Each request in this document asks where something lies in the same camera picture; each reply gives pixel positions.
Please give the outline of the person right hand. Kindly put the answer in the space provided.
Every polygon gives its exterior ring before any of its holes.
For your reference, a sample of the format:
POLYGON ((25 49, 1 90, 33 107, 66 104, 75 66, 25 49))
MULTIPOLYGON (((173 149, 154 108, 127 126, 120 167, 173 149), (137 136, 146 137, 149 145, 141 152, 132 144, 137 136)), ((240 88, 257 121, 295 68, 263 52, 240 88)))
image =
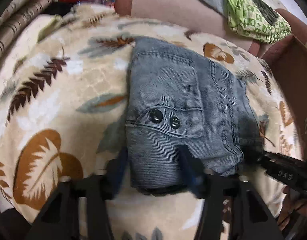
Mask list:
POLYGON ((292 200, 291 188, 286 186, 283 191, 286 194, 282 209, 278 218, 278 227, 282 231, 290 221, 291 213, 296 210, 298 214, 307 218, 307 199, 292 200))

